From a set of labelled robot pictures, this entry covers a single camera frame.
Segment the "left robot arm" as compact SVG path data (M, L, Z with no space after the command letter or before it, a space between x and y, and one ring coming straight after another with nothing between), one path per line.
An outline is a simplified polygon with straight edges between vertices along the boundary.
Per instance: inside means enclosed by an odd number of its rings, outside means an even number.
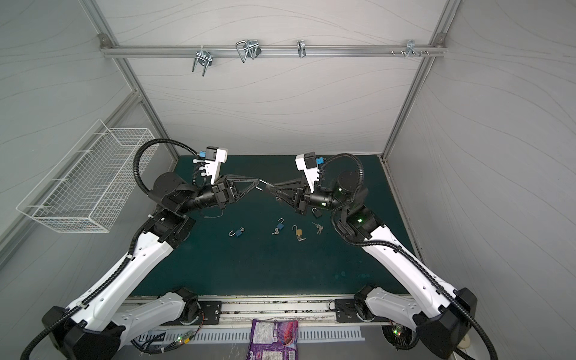
M157 144L167 143L190 152L201 163L210 183L202 187L186 182L174 172L159 175L147 188L140 175L144 153ZM220 175L227 150L208 147L198 154L190 146L173 139L152 139L138 148L133 157L133 177L140 190L159 210L149 216L135 232L127 253L93 286L67 307L54 306L45 313L44 329L24 348L21 359L49 338L67 359L112 359L126 341L165 322L178 319L193 299L189 292L178 291L156 303L136 309L127 319L117 311L137 285L186 240L196 221L188 213L240 201L260 180L241 175Z

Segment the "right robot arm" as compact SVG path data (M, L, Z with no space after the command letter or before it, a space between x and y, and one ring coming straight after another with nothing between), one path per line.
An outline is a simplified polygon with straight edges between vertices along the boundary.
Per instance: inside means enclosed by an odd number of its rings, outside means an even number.
M335 232L348 245L371 255L409 293L401 296L365 286L355 294L355 311L361 320L383 317L408 328L411 345L420 342L440 359L454 353L468 359L458 345L475 329L490 359L497 359L493 342L475 318L475 294L434 274L365 205L365 168L357 156L342 153L325 158L309 152L297 155L295 165L303 173L301 178L267 184L265 189L302 215L310 207L329 210Z

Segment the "gold padlock with key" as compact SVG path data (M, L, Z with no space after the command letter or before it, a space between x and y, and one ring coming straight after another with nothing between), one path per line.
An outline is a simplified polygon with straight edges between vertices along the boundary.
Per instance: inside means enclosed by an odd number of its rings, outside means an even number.
M296 239L297 239L299 242L303 242L303 241L306 240L306 238L303 236L303 230L302 230L302 229L299 229L297 225L293 225L293 226L292 226L292 230L294 231L295 236L296 236Z

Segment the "blue padlock with keys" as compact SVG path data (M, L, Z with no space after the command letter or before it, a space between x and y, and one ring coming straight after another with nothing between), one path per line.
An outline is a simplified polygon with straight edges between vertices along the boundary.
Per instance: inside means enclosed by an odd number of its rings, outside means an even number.
M277 225L274 228L274 231L271 233L273 236L277 236L280 234L282 229L284 228L284 219L281 217L277 220Z

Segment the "small blue padlock left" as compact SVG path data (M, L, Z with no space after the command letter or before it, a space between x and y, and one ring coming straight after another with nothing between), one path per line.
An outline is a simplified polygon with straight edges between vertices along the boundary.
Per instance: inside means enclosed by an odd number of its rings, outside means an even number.
M229 232L229 237L240 237L245 231L244 227L240 227L236 230L232 230L231 232Z

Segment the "green table mat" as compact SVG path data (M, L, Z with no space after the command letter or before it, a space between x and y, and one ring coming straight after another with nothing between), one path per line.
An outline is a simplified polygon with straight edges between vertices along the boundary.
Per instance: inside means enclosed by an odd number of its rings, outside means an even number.
M163 259L134 291L161 296L187 288L201 296L353 294L370 284L402 294L404 287L360 247L335 232L328 211L300 215L269 193L252 190L225 210L193 212L190 236ZM272 235L278 219L279 235ZM317 235L314 223L324 229ZM292 230L303 230L298 241ZM229 232L244 227L240 237Z

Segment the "metal hook clamp left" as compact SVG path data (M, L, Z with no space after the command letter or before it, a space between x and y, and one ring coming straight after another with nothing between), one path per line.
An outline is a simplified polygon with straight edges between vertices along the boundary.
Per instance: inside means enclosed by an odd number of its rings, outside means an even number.
M206 75L207 70L212 66L213 57L212 54L204 49L198 50L195 53L195 57L192 64L192 72L196 69L202 69L202 77Z

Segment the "metal hook clamp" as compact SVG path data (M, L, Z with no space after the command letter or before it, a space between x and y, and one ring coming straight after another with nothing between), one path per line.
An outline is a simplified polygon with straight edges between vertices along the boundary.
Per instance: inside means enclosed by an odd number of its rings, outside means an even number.
M421 57L428 57L430 52L426 49L417 49L416 43L414 40L408 40L406 42L405 48L399 51L391 50L390 54L392 56L401 56L405 59L407 58L421 58Z
M238 41L235 49L242 63L246 63L248 59L256 59L262 52L259 41L251 39Z
M195 57L192 64L192 72L196 69L202 69L202 77L206 75L207 70L212 66L213 57L212 54L204 49L198 50L195 53Z

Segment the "metal hook clamp middle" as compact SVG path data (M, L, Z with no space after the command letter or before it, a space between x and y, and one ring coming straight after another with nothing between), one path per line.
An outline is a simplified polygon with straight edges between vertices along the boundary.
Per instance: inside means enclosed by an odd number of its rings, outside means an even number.
M248 59L256 59L262 52L259 41L251 39L238 41L235 49L242 63L246 63Z

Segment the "purple snack bag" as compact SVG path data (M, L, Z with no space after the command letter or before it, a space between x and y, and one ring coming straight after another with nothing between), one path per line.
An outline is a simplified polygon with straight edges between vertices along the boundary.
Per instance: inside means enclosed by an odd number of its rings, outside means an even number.
M298 360L299 322L297 320L253 319L247 360Z

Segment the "black cooling fan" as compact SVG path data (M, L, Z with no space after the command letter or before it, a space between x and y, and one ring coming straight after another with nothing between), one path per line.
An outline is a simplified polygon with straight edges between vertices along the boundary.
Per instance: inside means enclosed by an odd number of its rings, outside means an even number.
M391 322L390 325L384 325L381 329L384 338L396 350L411 350L419 342L418 335L404 325Z

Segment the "metal hook clamp right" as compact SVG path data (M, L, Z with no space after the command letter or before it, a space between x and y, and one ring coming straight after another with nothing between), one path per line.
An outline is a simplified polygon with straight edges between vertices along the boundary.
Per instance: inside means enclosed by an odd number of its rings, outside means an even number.
M414 40L408 40L406 42L405 48L399 51L391 50L390 54L392 56L401 56L405 59L407 58L421 58L421 57L428 57L430 52L426 49L417 49L416 43Z

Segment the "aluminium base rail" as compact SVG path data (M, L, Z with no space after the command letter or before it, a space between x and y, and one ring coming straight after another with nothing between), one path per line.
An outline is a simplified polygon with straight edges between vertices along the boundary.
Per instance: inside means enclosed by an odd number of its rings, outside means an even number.
M247 328L252 320L297 320L302 326L387 326L391 322L408 326L409 323L396 313L377 314L372 322L337 322L333 301L354 299L352 294L329 295L265 295L265 296L216 296L200 295L198 301L222 302L220 321L208 328Z

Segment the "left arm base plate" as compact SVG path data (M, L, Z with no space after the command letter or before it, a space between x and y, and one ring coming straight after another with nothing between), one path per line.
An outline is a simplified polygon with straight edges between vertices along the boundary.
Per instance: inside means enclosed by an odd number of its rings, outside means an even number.
M198 326L217 325L221 316L221 301L190 301L184 305L181 315L172 322L171 326Z

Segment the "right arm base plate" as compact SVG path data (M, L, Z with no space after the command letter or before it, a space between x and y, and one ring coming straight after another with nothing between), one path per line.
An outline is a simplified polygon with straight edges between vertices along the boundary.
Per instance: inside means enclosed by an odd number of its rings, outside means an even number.
M363 301L353 298L337 298L333 304L338 323L370 323L375 319Z

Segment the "aluminium top rail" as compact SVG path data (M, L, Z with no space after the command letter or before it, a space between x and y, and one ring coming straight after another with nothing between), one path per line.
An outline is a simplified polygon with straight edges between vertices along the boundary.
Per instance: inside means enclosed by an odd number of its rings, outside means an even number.
M306 43L305 58L372 58L396 57L390 54L391 50L399 51L405 48L401 45L311 45ZM260 59L297 59L297 44L289 45L260 45L262 52ZM430 52L428 57L444 56L448 52L445 46L416 45L417 49L426 49ZM239 54L234 45L215 46L114 46L109 49L102 48L103 56L110 59L162 59L162 58L193 58L198 50L205 50L212 54L213 59L236 59Z

